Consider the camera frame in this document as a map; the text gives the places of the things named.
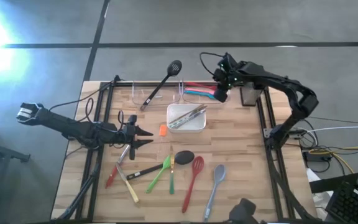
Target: butcher block tabletop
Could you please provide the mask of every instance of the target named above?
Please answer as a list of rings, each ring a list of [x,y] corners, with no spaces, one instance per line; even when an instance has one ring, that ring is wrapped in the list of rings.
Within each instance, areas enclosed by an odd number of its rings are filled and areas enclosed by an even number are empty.
[[[81,98],[96,91],[100,84],[101,82],[84,82]],[[169,191],[170,169],[162,173],[153,191],[149,194],[146,193],[146,189],[158,174],[158,170],[129,180],[139,198],[139,202],[134,203],[120,175],[115,177],[112,186],[105,189],[106,181],[115,163],[126,148],[116,149],[107,144],[104,147],[93,221],[202,222],[214,186],[213,171],[220,164],[226,167],[226,177],[217,187],[208,221],[227,220],[229,212],[240,202],[241,198],[247,198],[256,204],[254,217],[258,221],[277,221],[257,107],[242,106],[238,89],[231,90],[229,100],[225,103],[210,103],[211,100],[204,100],[205,96],[189,96],[185,100],[184,97],[178,98],[174,95],[175,101],[178,100],[177,103],[206,103],[208,106],[206,108],[206,126],[200,133],[171,133],[167,131],[166,136],[160,136],[160,126],[167,124],[168,105],[165,103],[169,103],[164,102],[161,98],[164,98],[164,94],[169,95],[176,92],[176,87],[172,88],[174,90],[165,87],[159,92],[160,96],[156,95],[156,105],[150,105],[145,111],[140,111],[138,105],[140,100],[134,99],[138,96],[132,95],[133,87],[130,85],[114,87],[109,122],[119,127],[117,114],[119,110],[122,110],[124,121],[127,121],[129,115],[136,114],[136,124],[142,129],[154,133],[153,136],[139,137],[139,139],[153,139],[154,141],[140,147],[136,151],[135,160],[129,160],[129,156],[124,158],[121,167],[125,175],[159,165],[171,153],[176,154],[189,150],[194,152],[195,156],[203,157],[204,167],[195,180],[187,211],[182,213],[181,208],[192,178],[191,163],[175,164],[175,193],[173,195]],[[277,124],[283,123],[291,113],[287,97],[284,93],[274,89],[270,89],[270,96],[276,122]],[[93,98],[96,105],[97,94]],[[85,116],[85,104],[86,100],[79,102],[76,119]],[[105,105],[104,102],[101,118],[104,116]],[[267,110],[264,111],[269,125]],[[287,143],[298,144],[292,140]],[[78,142],[70,141],[67,154],[79,147]],[[86,151],[86,149],[80,149],[65,160],[51,218],[60,216],[79,192]],[[300,148],[285,145],[282,152],[291,191],[306,210],[316,216]],[[96,157],[96,152],[94,153],[93,164]],[[90,192],[89,190],[85,197],[84,217],[88,212]],[[282,207],[286,211],[283,194],[281,194],[281,198]]]

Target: gray concrete floor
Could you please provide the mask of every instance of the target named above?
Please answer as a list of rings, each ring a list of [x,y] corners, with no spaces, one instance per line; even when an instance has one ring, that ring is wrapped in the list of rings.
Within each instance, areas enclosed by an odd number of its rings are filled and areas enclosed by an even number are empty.
[[[0,44],[92,43],[102,5],[103,0],[0,1]],[[342,41],[358,42],[358,0],[112,0],[101,36],[102,43]],[[208,80],[198,60],[201,51],[229,52],[301,81],[318,95],[314,117],[358,121],[358,47],[99,49],[90,79],[160,80],[166,66],[179,59],[182,78]],[[15,116],[22,102],[51,107],[78,99],[90,52],[0,49],[0,145],[31,154],[29,163],[9,166],[0,192],[0,223],[49,219],[67,141],[47,128],[21,125]],[[205,58],[209,67],[216,60]],[[56,112],[72,118],[75,108]],[[357,125],[308,120],[315,128]],[[358,146],[358,129],[317,135],[322,145]],[[358,154],[344,159],[358,171]],[[310,166],[323,169],[325,164]],[[335,161],[319,174],[339,175]]]

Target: metal knife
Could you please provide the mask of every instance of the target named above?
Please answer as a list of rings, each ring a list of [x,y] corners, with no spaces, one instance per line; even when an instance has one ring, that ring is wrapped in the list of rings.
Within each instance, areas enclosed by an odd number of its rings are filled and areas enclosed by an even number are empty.
[[[137,195],[134,191],[134,189],[131,187],[131,185],[129,184],[124,172],[122,171],[121,167],[119,166],[119,163],[116,163],[116,167],[118,170],[119,175],[121,176],[121,179],[125,182],[125,184],[127,185],[127,188],[129,190],[129,193],[131,193],[132,198],[134,199],[134,202],[137,203],[139,202],[139,199],[137,198]]]
[[[121,154],[120,158],[119,158],[118,161],[117,161],[119,164],[122,163],[122,161],[123,161],[124,158],[125,158],[125,155],[128,153],[128,151],[129,151],[130,148],[131,148],[131,145],[128,145],[128,146],[125,148],[124,152]],[[107,188],[112,184],[112,182],[113,182],[114,178],[116,177],[116,175],[117,175],[117,167],[114,166],[114,169],[112,170],[112,172],[111,172],[111,174],[110,174],[110,176],[109,176],[109,179],[108,179],[107,182],[106,182],[106,186],[104,187],[105,189],[107,189]]]

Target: red spatula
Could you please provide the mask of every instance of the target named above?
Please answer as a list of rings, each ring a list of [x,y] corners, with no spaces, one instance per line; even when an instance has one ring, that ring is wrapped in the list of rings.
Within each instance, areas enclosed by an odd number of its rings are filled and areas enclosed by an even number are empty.
[[[204,159],[201,156],[197,156],[192,164],[193,179],[191,180],[189,190],[187,191],[185,201],[183,202],[183,206],[181,208],[182,213],[185,213],[187,210],[187,206],[189,206],[191,191],[193,190],[194,181],[196,179],[197,174],[199,174],[203,170],[203,167],[204,167]]]

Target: green spatula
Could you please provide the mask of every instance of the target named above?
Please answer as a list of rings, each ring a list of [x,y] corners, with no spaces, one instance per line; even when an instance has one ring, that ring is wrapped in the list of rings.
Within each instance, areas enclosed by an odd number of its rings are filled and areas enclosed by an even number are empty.
[[[162,172],[170,167],[171,167],[171,155],[167,156],[167,158],[164,160],[164,163],[162,164],[161,171],[157,174],[157,176],[154,178],[154,180],[150,183],[149,187],[146,190],[146,193],[150,193],[152,191],[155,183],[157,183],[158,178],[160,178]]]

